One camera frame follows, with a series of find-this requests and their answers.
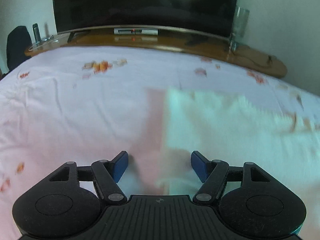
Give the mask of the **black flat television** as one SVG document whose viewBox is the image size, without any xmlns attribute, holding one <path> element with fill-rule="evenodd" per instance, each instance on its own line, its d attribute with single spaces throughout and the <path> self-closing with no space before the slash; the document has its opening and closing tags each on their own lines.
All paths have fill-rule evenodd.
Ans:
<svg viewBox="0 0 320 240">
<path fill-rule="evenodd" d="M 159 26 L 227 37 L 237 0 L 53 0 L 57 32 Z"/>
</svg>

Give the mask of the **wooden tv shelf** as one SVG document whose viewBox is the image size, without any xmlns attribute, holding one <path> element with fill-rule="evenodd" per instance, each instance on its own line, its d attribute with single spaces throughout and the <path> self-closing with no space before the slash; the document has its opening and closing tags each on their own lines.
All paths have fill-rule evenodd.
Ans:
<svg viewBox="0 0 320 240">
<path fill-rule="evenodd" d="M 246 45 L 239 45 L 236 51 L 231 51 L 225 38 L 173 30 L 160 30 L 157 36 L 114 35 L 112 29 L 75 31 L 55 35 L 38 46 L 33 44 L 24 53 L 27 56 L 35 56 L 61 47 L 84 46 L 119 46 L 179 52 L 231 63 L 279 79 L 287 74 L 285 64 L 273 55 Z"/>
</svg>

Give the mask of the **pink floral bed sheet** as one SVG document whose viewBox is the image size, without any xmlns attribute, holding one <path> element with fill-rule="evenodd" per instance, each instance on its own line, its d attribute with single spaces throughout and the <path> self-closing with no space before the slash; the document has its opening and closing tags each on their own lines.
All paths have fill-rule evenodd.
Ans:
<svg viewBox="0 0 320 240">
<path fill-rule="evenodd" d="M 1 239 L 20 238 L 15 200 L 68 161 L 90 165 L 125 150 L 127 195 L 171 194 L 161 182 L 170 89 L 244 96 L 259 109 L 319 124 L 318 96 L 214 59 L 121 47 L 39 54 L 1 81 Z"/>
</svg>

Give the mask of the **silver set-top box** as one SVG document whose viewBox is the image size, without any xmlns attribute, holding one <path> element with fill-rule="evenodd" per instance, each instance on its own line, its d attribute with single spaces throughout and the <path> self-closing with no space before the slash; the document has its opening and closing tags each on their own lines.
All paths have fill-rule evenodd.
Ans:
<svg viewBox="0 0 320 240">
<path fill-rule="evenodd" d="M 114 28 L 114 35 L 158 35 L 156 28 Z"/>
</svg>

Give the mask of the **white knitted sweater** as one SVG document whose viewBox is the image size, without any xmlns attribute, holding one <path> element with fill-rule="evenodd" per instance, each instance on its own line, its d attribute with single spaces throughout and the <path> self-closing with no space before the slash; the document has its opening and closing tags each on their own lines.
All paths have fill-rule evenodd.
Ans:
<svg viewBox="0 0 320 240">
<path fill-rule="evenodd" d="M 170 89 L 164 100 L 161 182 L 195 193 L 190 155 L 232 166 L 258 164 L 302 198 L 305 225 L 319 228 L 319 124 L 296 113 L 255 107 L 244 96 Z"/>
</svg>

